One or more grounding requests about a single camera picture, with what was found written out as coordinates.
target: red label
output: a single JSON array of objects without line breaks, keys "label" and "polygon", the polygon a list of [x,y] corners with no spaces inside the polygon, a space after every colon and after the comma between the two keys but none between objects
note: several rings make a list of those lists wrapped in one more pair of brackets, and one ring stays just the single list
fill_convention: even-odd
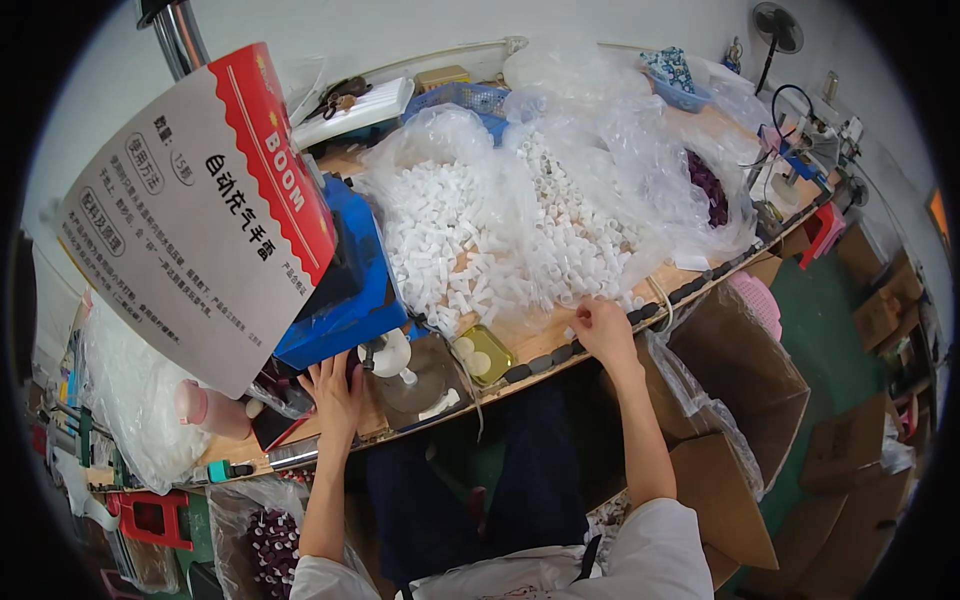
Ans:
[{"label": "red label", "polygon": [[237,150],[247,156],[260,196],[270,204],[270,216],[280,223],[280,233],[316,287],[333,255],[333,219],[300,153],[290,145],[287,109],[267,44],[241,48],[206,68],[217,78],[227,124],[237,134]]}]

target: plastic cap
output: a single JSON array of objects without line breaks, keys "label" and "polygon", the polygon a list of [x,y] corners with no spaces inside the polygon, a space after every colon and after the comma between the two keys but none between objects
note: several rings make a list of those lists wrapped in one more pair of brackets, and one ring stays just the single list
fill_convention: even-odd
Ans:
[{"label": "plastic cap", "polygon": [[174,410],[180,424],[199,425],[206,419],[206,392],[193,379],[184,379],[174,389]]}]

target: blue plastic basket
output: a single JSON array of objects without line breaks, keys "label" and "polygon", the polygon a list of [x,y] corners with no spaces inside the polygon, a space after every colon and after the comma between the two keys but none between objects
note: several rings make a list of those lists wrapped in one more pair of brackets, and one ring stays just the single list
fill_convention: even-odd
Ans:
[{"label": "blue plastic basket", "polygon": [[507,127],[503,101],[508,94],[510,94],[509,89],[497,89],[487,85],[461,82],[443,84],[412,99],[407,104],[407,109],[400,115],[400,120],[406,123],[424,108],[452,103],[476,112],[483,121],[483,126],[493,135],[493,143],[499,146],[503,130]]},{"label": "blue plastic basket", "polygon": [[679,108],[687,112],[700,112],[713,99],[710,92],[696,84],[693,85],[693,88],[697,93],[688,94],[656,77],[651,76],[650,79],[654,80],[654,93],[673,108]]}]

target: dark pants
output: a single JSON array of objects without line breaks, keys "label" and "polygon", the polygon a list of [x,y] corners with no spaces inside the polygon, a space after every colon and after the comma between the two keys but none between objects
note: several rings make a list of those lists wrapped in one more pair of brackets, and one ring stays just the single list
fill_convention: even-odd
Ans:
[{"label": "dark pants", "polygon": [[510,404],[507,447],[482,539],[427,465],[427,432],[368,450],[380,569],[398,587],[519,550],[584,542],[587,518],[562,394],[543,382],[501,402]]}]

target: person's left hand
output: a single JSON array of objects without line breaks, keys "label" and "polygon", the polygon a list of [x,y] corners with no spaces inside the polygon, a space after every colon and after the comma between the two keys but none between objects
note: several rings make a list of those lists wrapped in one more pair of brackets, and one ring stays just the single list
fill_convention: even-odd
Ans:
[{"label": "person's left hand", "polygon": [[327,358],[308,369],[310,377],[298,375],[303,389],[313,397],[320,418],[321,437],[334,437],[347,445],[353,442],[360,407],[363,402],[363,367],[357,365],[351,374],[347,391],[347,356],[350,350]]}]

